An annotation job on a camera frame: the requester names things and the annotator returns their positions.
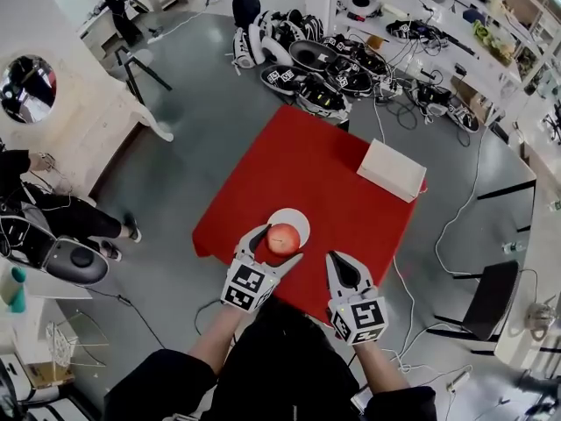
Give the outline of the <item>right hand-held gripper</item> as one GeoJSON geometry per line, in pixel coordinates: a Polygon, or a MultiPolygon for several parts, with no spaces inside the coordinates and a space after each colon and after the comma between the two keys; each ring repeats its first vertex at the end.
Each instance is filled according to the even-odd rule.
{"type": "Polygon", "coordinates": [[[339,251],[329,251],[325,265],[332,298],[329,320],[336,335],[349,346],[378,340],[388,328],[387,306],[368,267],[339,251]]]}

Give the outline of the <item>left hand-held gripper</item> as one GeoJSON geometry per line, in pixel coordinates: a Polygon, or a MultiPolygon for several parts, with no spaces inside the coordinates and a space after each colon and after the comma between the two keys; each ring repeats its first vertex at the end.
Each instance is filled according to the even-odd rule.
{"type": "Polygon", "coordinates": [[[278,286],[280,280],[303,258],[296,253],[278,265],[255,261],[255,252],[271,224],[260,225],[242,236],[235,248],[235,258],[227,270],[221,302],[246,313],[256,311],[278,286]]]}

